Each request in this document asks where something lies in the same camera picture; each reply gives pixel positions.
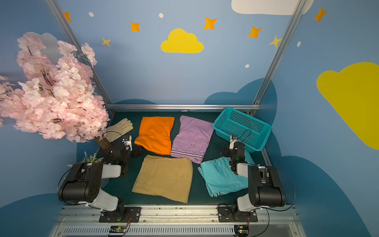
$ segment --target folded clothing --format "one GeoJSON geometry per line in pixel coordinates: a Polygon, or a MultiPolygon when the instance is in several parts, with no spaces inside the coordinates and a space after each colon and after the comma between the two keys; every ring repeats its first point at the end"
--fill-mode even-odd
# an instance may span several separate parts
{"type": "Polygon", "coordinates": [[[131,121],[128,120],[127,118],[124,118],[123,120],[116,123],[115,125],[112,125],[106,128],[105,129],[106,133],[104,136],[109,142],[112,142],[116,140],[117,138],[121,137],[121,135],[124,135],[125,133],[129,132],[132,129],[133,129],[133,124],[131,123],[131,121]]]}
{"type": "Polygon", "coordinates": [[[200,164],[213,133],[213,123],[182,115],[179,134],[172,142],[172,157],[187,157],[200,164]]]}
{"type": "Polygon", "coordinates": [[[205,185],[211,197],[218,197],[248,187],[247,178],[234,174],[230,169],[229,161],[229,157],[221,157],[205,161],[197,168],[205,180],[205,185]]]}
{"type": "Polygon", "coordinates": [[[132,192],[188,203],[192,174],[192,162],[187,158],[147,155],[132,192]]]}
{"type": "Polygon", "coordinates": [[[139,128],[136,145],[160,155],[171,152],[170,132],[174,125],[174,117],[143,117],[139,128]]]}

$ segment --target teal plastic basket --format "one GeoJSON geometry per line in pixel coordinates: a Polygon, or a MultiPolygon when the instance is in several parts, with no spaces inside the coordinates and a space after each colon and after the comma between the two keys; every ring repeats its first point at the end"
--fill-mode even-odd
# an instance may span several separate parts
{"type": "Polygon", "coordinates": [[[237,134],[248,152],[261,151],[271,133],[271,125],[248,114],[227,107],[213,123],[216,134],[230,141],[230,135],[237,134]]]}

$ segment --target mounting plate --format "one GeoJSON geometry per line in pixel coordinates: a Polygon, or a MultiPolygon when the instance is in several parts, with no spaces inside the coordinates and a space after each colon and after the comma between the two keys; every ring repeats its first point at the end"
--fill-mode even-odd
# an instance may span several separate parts
{"type": "Polygon", "coordinates": [[[253,212],[240,212],[240,215],[233,216],[231,207],[218,207],[218,221],[219,222],[257,222],[257,213],[253,212]]]}
{"type": "Polygon", "coordinates": [[[125,207],[125,218],[119,220],[119,215],[116,215],[114,212],[101,212],[99,222],[100,223],[127,223],[130,222],[137,223],[139,221],[139,215],[141,214],[141,207],[125,207]]]}

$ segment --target purple shorts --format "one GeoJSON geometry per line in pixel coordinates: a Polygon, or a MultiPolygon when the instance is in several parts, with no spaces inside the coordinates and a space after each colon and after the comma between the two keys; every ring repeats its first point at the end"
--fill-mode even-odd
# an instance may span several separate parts
{"type": "Polygon", "coordinates": [[[182,115],[180,131],[172,142],[172,157],[187,157],[200,164],[213,133],[213,123],[182,115]]]}

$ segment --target pink flower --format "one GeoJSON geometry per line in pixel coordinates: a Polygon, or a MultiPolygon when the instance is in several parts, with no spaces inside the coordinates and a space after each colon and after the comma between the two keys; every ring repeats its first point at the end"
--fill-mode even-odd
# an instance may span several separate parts
{"type": "Polygon", "coordinates": [[[58,41],[58,44],[60,45],[60,47],[58,48],[60,54],[71,55],[71,52],[77,51],[75,46],[73,46],[72,44],[63,41],[58,41]]]}
{"type": "MultiPolygon", "coordinates": [[[[14,118],[16,129],[39,132],[46,139],[66,136],[70,141],[85,142],[101,136],[109,117],[102,97],[94,96],[91,67],[74,57],[77,49],[58,42],[63,57],[55,66],[41,54],[45,46],[38,37],[25,34],[18,42],[22,51],[17,63],[28,81],[20,82],[22,89],[15,90],[8,82],[0,84],[0,115],[14,118]]],[[[93,49],[85,44],[82,51],[95,65],[93,49]]]]}
{"type": "Polygon", "coordinates": [[[61,86],[54,87],[53,91],[54,91],[54,95],[58,96],[58,97],[64,97],[64,96],[69,96],[70,95],[70,93],[66,89],[64,89],[63,87],[61,87],[61,86]]]}

